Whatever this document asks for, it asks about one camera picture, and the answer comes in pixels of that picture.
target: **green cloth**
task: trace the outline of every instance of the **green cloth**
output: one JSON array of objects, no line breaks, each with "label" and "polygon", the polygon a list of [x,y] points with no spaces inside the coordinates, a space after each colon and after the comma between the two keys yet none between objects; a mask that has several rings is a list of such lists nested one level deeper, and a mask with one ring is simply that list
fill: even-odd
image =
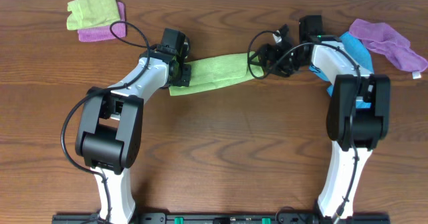
[{"label": "green cloth", "polygon": [[120,20],[116,0],[74,0],[68,3],[67,29],[107,26]]},{"label": "green cloth", "polygon": [[[171,86],[169,88],[171,96],[215,90],[254,78],[247,67],[246,53],[223,55],[187,64],[192,66],[189,87]],[[251,70],[257,77],[263,75],[263,70],[259,66],[251,66]]]}]

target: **wooden table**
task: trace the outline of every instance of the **wooden table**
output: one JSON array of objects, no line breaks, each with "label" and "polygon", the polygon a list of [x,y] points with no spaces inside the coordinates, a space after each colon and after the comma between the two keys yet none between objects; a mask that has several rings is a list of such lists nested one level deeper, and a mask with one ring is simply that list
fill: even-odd
[{"label": "wooden table", "polygon": [[[100,208],[94,177],[76,170],[60,147],[60,129],[91,86],[121,80],[143,51],[117,40],[80,43],[67,31],[71,0],[0,0],[0,223],[49,223],[57,212]],[[261,30],[322,14],[340,35],[356,19],[385,21],[428,58],[428,0],[120,0],[149,42],[170,27],[193,44],[191,60],[245,52]],[[130,41],[143,43],[130,30]],[[270,36],[260,39],[254,49]],[[376,73],[392,80],[389,134],[366,164],[355,211],[387,211],[393,223],[428,218],[428,82],[412,80],[384,56]],[[325,118],[329,83],[313,73],[271,77],[170,97],[144,107],[142,146],[132,167],[141,211],[275,213],[311,209],[331,155]],[[73,149],[80,112],[66,141]]]}]

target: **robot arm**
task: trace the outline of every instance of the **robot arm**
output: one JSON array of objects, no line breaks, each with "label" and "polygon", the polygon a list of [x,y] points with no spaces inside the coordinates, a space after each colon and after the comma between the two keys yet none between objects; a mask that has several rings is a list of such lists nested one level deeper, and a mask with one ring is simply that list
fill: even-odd
[{"label": "robot arm", "polygon": [[[165,84],[189,86],[191,67],[184,64],[187,55],[185,35],[165,29],[162,43],[140,55],[137,66],[120,82],[122,86],[143,74],[127,88],[111,91],[88,100],[82,112],[76,153],[84,157],[85,165],[104,173],[110,191],[110,223],[128,223],[135,210],[130,191],[130,170],[141,141],[142,110],[153,93]],[[118,128],[99,123],[99,118],[119,121]],[[95,175],[100,192],[101,218],[108,213],[102,178]]]},{"label": "robot arm", "polygon": [[[346,53],[340,39],[323,34],[321,16],[301,19],[300,36],[303,42],[325,43]],[[311,63],[322,70],[334,85],[326,121],[328,135],[332,140],[332,157],[326,184],[318,197],[318,208],[323,217],[346,219],[353,215],[352,203],[364,164],[376,148],[377,141],[387,134],[390,82],[387,76],[373,75],[367,69],[359,67],[361,81],[357,86],[354,66],[340,52],[322,45],[313,45],[304,51]],[[356,104],[352,102],[353,95],[357,91],[356,101],[370,102],[371,106],[370,109],[357,109],[351,116],[352,107]],[[354,171],[355,155],[350,149],[351,142],[356,146],[358,162],[348,202],[343,213],[337,213]]]}]

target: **purple cloth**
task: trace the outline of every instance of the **purple cloth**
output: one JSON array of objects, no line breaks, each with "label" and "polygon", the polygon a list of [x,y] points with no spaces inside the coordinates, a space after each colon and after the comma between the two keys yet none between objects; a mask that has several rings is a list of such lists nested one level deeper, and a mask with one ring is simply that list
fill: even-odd
[{"label": "purple cloth", "polygon": [[[118,2],[118,10],[120,20],[125,21],[125,5]],[[112,28],[113,32],[118,37],[126,36],[126,25],[124,23],[115,24]],[[115,37],[110,33],[110,26],[103,27],[91,27],[87,29],[79,29],[79,41],[81,42],[92,42],[92,41],[103,41],[109,39],[115,39]]]},{"label": "purple cloth", "polygon": [[410,49],[410,41],[386,23],[369,23],[357,19],[349,33],[369,50],[383,54],[399,70],[424,71],[428,61]]}]

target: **green connector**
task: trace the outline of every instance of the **green connector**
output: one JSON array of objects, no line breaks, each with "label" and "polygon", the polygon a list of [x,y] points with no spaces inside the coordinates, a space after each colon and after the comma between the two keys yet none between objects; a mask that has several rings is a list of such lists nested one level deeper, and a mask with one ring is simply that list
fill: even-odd
[{"label": "green connector", "polygon": [[261,224],[270,224],[270,218],[262,218]]},{"label": "green connector", "polygon": [[185,219],[182,217],[175,217],[174,224],[184,224]]}]

